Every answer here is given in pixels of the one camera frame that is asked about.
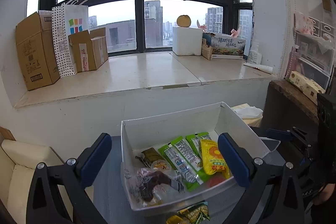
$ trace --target beige sofa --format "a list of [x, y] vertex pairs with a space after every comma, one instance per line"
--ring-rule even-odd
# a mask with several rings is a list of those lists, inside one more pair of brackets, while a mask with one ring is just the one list
[[[63, 162], [48, 146], [4, 140], [0, 147], [0, 199], [17, 224], [26, 223], [29, 188], [36, 165]], [[72, 218], [72, 205], [64, 186], [59, 186], [64, 204]]]

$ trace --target white paper bag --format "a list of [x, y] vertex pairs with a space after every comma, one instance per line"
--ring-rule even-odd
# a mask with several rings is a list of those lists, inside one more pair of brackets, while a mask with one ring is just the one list
[[79, 5], [78, 0], [70, 0], [52, 9], [52, 36], [60, 77], [77, 73], [72, 48], [68, 36], [89, 29], [88, 6]]

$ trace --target blue table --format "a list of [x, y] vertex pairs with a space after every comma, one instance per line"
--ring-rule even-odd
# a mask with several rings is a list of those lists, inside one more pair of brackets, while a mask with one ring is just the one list
[[[283, 165], [285, 163], [277, 151], [268, 154], [264, 160], [273, 165]], [[168, 216], [174, 212], [153, 217], [143, 217], [131, 210], [120, 180], [121, 161], [121, 139], [120, 136], [115, 136], [112, 137], [112, 150], [93, 184], [93, 203], [96, 208], [109, 224], [165, 224]], [[224, 193], [209, 198], [207, 202], [211, 221], [204, 223], [221, 224], [232, 211], [244, 190], [244, 188], [235, 185]], [[269, 191], [270, 186], [265, 189], [250, 223], [258, 221], [267, 201]]]

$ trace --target yellow snack package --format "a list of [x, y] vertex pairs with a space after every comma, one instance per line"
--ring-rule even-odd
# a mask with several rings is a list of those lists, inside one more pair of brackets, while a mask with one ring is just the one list
[[212, 140], [200, 140], [202, 148], [203, 168], [207, 175], [223, 172], [226, 179], [230, 177], [229, 168], [218, 149], [218, 145]]

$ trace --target marble windowsill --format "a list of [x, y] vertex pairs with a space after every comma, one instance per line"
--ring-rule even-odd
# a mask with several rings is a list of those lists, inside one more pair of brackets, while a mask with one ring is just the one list
[[63, 77], [54, 85], [26, 92], [15, 108], [63, 100], [148, 88], [178, 88], [207, 82], [270, 78], [270, 74], [243, 66], [244, 60], [177, 56], [151, 52], [110, 57], [98, 70]]

